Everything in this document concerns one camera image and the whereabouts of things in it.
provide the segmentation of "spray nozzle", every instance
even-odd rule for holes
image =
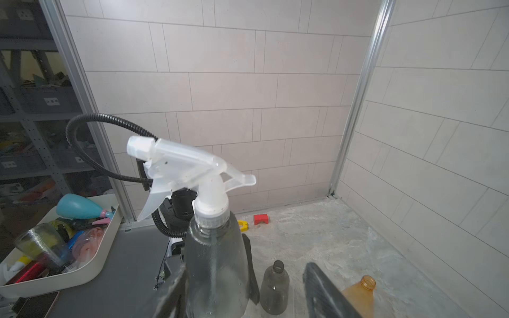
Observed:
[[[132,136],[127,143],[127,153],[145,160],[147,176],[153,179],[138,221],[156,211],[174,191],[195,188],[197,222],[203,227],[220,226],[229,216],[226,192],[256,183],[255,176],[241,173],[222,158],[169,140]],[[232,178],[223,182],[220,176],[223,172]]]

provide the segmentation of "white tray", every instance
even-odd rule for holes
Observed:
[[[97,203],[103,209],[108,209],[108,211],[112,206],[117,209],[111,223],[104,231],[104,236],[97,253],[90,262],[70,273],[38,278],[7,286],[0,286],[0,295],[5,298],[18,298],[51,293],[89,282],[101,272],[104,262],[108,256],[109,249],[113,243],[113,239],[115,238],[115,235],[117,235],[120,222],[122,221],[122,213],[121,211],[118,211],[119,204],[114,194],[92,196],[88,199]],[[56,207],[54,207],[49,210],[46,216],[44,216],[39,223],[53,221],[58,217],[59,215],[56,214]],[[15,248],[9,253],[9,255],[7,255],[2,263],[10,265],[14,264],[22,255],[23,253]]]

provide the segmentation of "black hose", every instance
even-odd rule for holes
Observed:
[[[81,147],[78,144],[78,140],[76,138],[76,131],[77,131],[78,127],[80,125],[82,125],[84,123],[88,123],[88,122],[102,122],[102,123],[117,125],[117,126],[125,128],[125,129],[128,129],[132,132],[135,132],[140,136],[152,137],[157,140],[158,138],[156,135],[149,132],[145,128],[138,126],[137,124],[127,121],[123,118],[113,116],[113,115],[100,114],[100,113],[90,113],[90,114],[78,115],[78,116],[74,117],[73,119],[71,119],[67,123],[67,126],[65,128],[65,137],[67,139],[67,143],[71,146],[72,150],[74,150],[80,156],[80,158],[83,159],[84,162],[89,164],[95,170],[99,171],[100,173],[102,173],[103,175],[105,175],[107,177],[117,179],[117,180],[138,182],[138,183],[149,183],[150,185],[152,184],[152,179],[123,176],[123,175],[117,174],[113,171],[109,171],[108,169],[106,169],[105,167],[103,167],[102,165],[100,165],[99,163],[94,161],[92,158],[90,158],[90,156],[87,155],[86,152],[83,151],[83,149],[81,149]],[[164,235],[166,235],[168,237],[181,238],[186,235],[185,229],[173,230],[173,229],[166,227],[166,225],[164,225],[164,223],[161,220],[159,211],[157,211],[157,210],[152,213],[152,219],[154,220],[154,224],[156,225],[157,229],[161,233],[163,233]]]

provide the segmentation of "smartphone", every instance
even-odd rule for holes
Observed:
[[[54,292],[28,298],[16,318],[48,318],[59,294]]]

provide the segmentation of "orange plastic bottle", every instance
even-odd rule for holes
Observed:
[[[360,282],[351,285],[341,293],[363,318],[373,318],[373,290],[377,282],[364,275]]]

